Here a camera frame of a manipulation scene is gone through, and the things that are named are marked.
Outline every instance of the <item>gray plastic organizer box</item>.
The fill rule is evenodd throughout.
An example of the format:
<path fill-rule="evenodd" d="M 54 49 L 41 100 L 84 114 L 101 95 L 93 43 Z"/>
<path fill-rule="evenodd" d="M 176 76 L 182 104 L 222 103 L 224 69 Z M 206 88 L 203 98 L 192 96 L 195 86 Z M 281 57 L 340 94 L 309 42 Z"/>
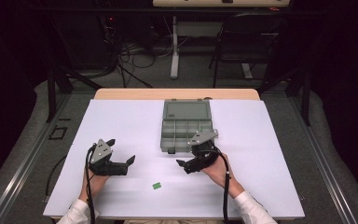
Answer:
<path fill-rule="evenodd" d="M 187 143 L 197 132 L 213 132 L 208 100 L 166 100 L 161 129 L 161 150 L 189 152 Z"/>

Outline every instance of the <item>person's arm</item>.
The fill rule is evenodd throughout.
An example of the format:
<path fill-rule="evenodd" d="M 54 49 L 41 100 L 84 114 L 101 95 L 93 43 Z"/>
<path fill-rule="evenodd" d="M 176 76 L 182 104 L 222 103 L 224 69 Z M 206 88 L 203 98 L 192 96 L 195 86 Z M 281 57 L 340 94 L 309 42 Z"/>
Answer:
<path fill-rule="evenodd" d="M 101 190 L 109 178 L 109 176 L 101 176 L 101 175 L 94 175 L 92 171 L 89 170 L 89 178 L 90 178 L 90 185 L 91 185 L 91 195 L 95 197 Z M 80 195 L 78 199 L 76 199 L 66 214 L 61 218 L 58 224 L 89 224 L 91 223 L 90 220 L 90 209 L 89 205 L 87 204 L 87 180 L 86 175 L 83 175 L 83 185 L 80 191 Z"/>
<path fill-rule="evenodd" d="M 276 221 L 269 215 L 266 209 L 258 203 L 237 181 L 231 167 L 228 167 L 230 171 L 230 180 L 228 186 L 228 194 L 234 199 L 237 209 L 241 213 L 241 217 L 246 224 L 269 224 L 276 223 Z M 221 157 L 211 166 L 202 169 L 202 171 L 208 175 L 214 183 L 220 187 L 225 186 L 226 179 L 226 166 Z"/>

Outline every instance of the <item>black cable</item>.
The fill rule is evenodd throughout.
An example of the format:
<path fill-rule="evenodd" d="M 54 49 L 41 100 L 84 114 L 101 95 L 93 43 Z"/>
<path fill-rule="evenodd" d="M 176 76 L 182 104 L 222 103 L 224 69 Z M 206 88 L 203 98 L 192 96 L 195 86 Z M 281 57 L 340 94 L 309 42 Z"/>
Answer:
<path fill-rule="evenodd" d="M 138 80 L 139 82 L 143 83 L 147 88 L 153 88 L 152 85 L 150 85 L 149 83 L 141 80 L 140 78 L 136 77 L 134 74 L 132 74 L 131 72 L 129 72 L 127 69 L 125 69 L 123 66 L 121 66 L 120 64 L 118 64 L 118 66 L 123 69 L 127 74 L 129 74 L 130 76 L 132 76 L 133 78 L 135 78 L 136 80 Z"/>
<path fill-rule="evenodd" d="M 123 72 L 123 69 L 122 69 L 123 68 L 123 65 L 122 65 L 123 61 L 121 60 L 121 57 L 118 59 L 118 62 L 117 62 L 117 65 L 119 65 L 119 64 L 120 64 L 120 66 L 118 67 L 117 71 L 121 75 L 121 78 L 123 79 L 123 87 L 127 88 L 127 85 L 129 84 L 131 77 L 130 77 L 129 81 L 126 82 L 126 78 L 124 76 L 124 72 Z"/>
<path fill-rule="evenodd" d="M 133 71 L 135 71 L 135 67 L 134 67 L 131 63 L 129 63 L 129 65 L 131 65 L 131 73 L 133 73 Z M 118 72 L 120 73 L 120 75 L 123 77 L 123 82 L 125 82 L 125 83 L 124 83 L 124 88 L 126 88 L 126 87 L 129 85 L 132 76 L 130 76 L 129 79 L 127 80 L 127 82 L 126 82 L 126 81 L 125 81 L 125 76 L 124 76 L 124 71 L 123 71 L 122 69 L 121 69 L 121 72 L 120 72 L 120 70 L 117 70 L 117 71 L 118 71 Z"/>
<path fill-rule="evenodd" d="M 123 52 L 121 52 L 119 55 L 120 55 L 120 60 L 123 62 L 123 63 L 128 63 L 130 61 L 130 57 L 131 57 L 131 54 L 130 54 L 130 49 L 127 45 L 123 46 L 123 49 L 122 49 Z M 122 56 L 127 56 L 128 59 L 127 60 L 124 60 Z"/>
<path fill-rule="evenodd" d="M 112 72 L 114 72 L 116 69 L 115 66 L 113 67 L 107 67 L 106 69 L 104 69 L 102 72 L 99 72 L 97 74 L 92 74 L 92 75 L 84 75 L 82 74 L 83 77 L 86 77 L 88 79 L 94 79 L 94 78 L 97 78 L 97 77 L 105 77 L 109 74 L 111 74 Z"/>
<path fill-rule="evenodd" d="M 133 66 L 135 66 L 135 67 L 137 67 L 137 68 L 148 68 L 148 67 L 151 67 L 153 64 L 154 64 L 154 62 L 156 61 L 156 55 L 152 52 L 152 51 L 150 51 L 150 50 L 146 50 L 146 52 L 148 52 L 148 53 L 150 53 L 151 54 L 151 56 L 152 56 L 152 62 L 150 63 L 150 64 L 148 64 L 148 65 L 145 65 L 145 66 L 140 66 L 140 65 L 136 65 L 135 64 L 135 61 L 134 61 L 134 56 L 132 56 L 132 64 L 133 64 Z"/>
<path fill-rule="evenodd" d="M 54 171 L 55 171 L 55 169 L 57 169 L 58 165 L 60 165 L 60 163 L 61 163 L 63 160 L 65 160 L 66 156 L 67 156 L 67 155 L 65 155 L 64 157 L 62 157 L 62 158 L 54 165 L 54 167 L 53 167 L 53 168 L 51 169 L 51 171 L 50 171 L 50 174 L 48 175 L 48 182 L 47 182 L 47 184 L 46 184 L 46 190 L 45 190 L 45 200 L 46 200 L 46 198 L 49 196 L 49 195 L 48 195 L 48 188 L 49 188 L 49 185 L 50 185 L 51 177 L 53 176 Z"/>
<path fill-rule="evenodd" d="M 219 156 L 223 159 L 226 166 L 225 192 L 224 192 L 224 199 L 223 199 L 223 216 L 225 219 L 225 223 L 228 224 L 227 201 L 228 201 L 228 187 L 229 187 L 229 179 L 230 179 L 229 167 L 225 156 L 223 156 L 221 152 L 219 153 Z"/>
<path fill-rule="evenodd" d="M 91 219 L 91 224 L 95 224 L 95 211 L 94 211 L 94 203 L 92 201 L 92 194 L 91 194 L 91 184 L 90 184 L 90 177 L 89 177 L 89 164 L 90 164 L 90 160 L 91 158 L 89 158 L 90 153 L 93 152 L 95 149 L 95 146 L 91 147 L 89 149 L 89 151 L 87 152 L 87 156 L 86 156 L 86 165 L 84 167 L 84 172 L 86 173 L 86 181 L 87 181 L 87 187 L 86 187 L 86 192 L 87 192 L 87 204 L 89 205 L 89 214 L 90 214 L 90 219 Z"/>

